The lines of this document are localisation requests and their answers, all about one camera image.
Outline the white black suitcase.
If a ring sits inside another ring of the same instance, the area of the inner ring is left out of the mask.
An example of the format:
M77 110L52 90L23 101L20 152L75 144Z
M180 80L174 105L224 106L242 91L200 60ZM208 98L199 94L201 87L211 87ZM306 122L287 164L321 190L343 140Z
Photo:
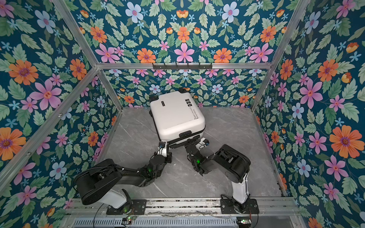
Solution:
M150 98L150 108L159 141L167 142L170 148L202 138L205 118L185 88Z

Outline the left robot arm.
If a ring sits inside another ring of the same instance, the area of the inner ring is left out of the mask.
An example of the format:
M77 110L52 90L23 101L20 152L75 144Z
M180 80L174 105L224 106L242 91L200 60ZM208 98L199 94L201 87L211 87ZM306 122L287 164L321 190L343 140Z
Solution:
M83 205L96 202L107 204L115 209L129 200L127 192L113 190L116 185L146 187L159 178L165 166L172 162L172 153L154 153L149 163L142 168L131 169L106 159L94 167L80 173L74 180Z

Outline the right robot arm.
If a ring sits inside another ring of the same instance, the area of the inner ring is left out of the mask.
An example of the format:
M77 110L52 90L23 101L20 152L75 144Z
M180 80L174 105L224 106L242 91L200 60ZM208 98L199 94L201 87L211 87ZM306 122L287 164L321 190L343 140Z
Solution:
M188 161L200 175L219 169L232 182L231 206L236 212L244 213L249 207L247 204L247 200L250 199L248 173L251 161L247 156L226 144L214 154L208 157L203 156L200 150L208 145L209 141L205 138L200 141L188 140L184 145Z

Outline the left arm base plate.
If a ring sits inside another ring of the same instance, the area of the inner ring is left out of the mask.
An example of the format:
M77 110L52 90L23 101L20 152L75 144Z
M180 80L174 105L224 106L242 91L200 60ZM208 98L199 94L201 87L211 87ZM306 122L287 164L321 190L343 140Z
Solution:
M145 199L132 199L118 209L108 206L106 215L144 215L146 204Z

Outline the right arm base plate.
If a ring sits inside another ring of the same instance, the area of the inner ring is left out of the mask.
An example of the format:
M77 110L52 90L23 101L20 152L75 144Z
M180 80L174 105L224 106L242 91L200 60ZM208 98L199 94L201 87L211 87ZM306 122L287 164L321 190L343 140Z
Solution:
M259 214L259 207L256 199L248 198L243 204L240 204L231 198L221 198L222 214Z

